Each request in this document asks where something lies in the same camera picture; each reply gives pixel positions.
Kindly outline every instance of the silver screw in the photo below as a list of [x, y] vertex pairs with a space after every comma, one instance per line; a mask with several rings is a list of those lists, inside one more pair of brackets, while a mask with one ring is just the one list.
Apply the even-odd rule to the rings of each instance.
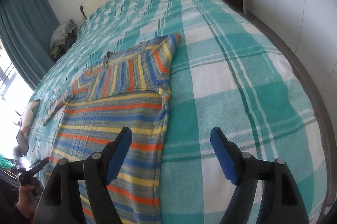
[[58, 164], [59, 165], [63, 165], [63, 164], [66, 164], [68, 162], [68, 160], [66, 158], [61, 158], [59, 161], [58, 161]]
[[99, 153], [99, 152], [96, 152], [96, 153], [92, 154], [93, 159], [99, 159], [100, 157], [101, 157], [101, 153]]
[[276, 161], [277, 161], [278, 164], [284, 164], [285, 163], [285, 160], [283, 158], [277, 158]]
[[242, 157], [243, 158], [250, 158], [252, 155], [250, 154], [250, 153], [248, 153], [248, 152], [242, 152]]

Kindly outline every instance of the window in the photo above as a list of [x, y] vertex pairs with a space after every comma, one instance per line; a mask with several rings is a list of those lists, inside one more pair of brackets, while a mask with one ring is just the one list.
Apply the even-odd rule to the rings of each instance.
[[33, 90], [0, 47], [0, 154], [7, 158], [13, 158], [20, 116], [32, 94]]

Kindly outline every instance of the teal and white checkered blanket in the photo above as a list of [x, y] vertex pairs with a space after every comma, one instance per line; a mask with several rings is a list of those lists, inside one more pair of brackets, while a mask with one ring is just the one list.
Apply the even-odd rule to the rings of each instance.
[[[326, 194], [326, 166], [310, 101], [285, 57], [221, 0], [113, 0], [99, 8], [31, 98], [41, 104], [28, 158], [50, 155], [62, 111], [43, 127], [46, 109], [84, 68], [107, 51], [173, 32], [182, 38], [170, 74], [160, 177], [162, 222], [219, 223], [222, 218], [234, 186], [210, 144], [216, 126], [258, 159], [284, 158], [309, 218], [315, 219]], [[250, 223], [257, 218], [261, 192], [258, 184]]]

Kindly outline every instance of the curtain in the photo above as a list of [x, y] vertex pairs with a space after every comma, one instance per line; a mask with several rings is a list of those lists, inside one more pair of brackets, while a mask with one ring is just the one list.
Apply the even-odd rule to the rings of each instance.
[[59, 25], [48, 0], [4, 0], [0, 6], [1, 41], [33, 90], [54, 65], [48, 54]]

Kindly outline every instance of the multicolored knit dress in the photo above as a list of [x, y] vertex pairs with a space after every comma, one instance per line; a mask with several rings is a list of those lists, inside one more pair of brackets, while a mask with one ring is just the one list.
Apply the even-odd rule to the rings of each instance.
[[[57, 161], [86, 159], [127, 126], [133, 141], [118, 178], [108, 190], [123, 223], [160, 223], [159, 172], [170, 97], [169, 74], [180, 35], [108, 52], [83, 71], [48, 109], [44, 125], [65, 105], [51, 154]], [[88, 222], [93, 216], [84, 182], [80, 193]]]

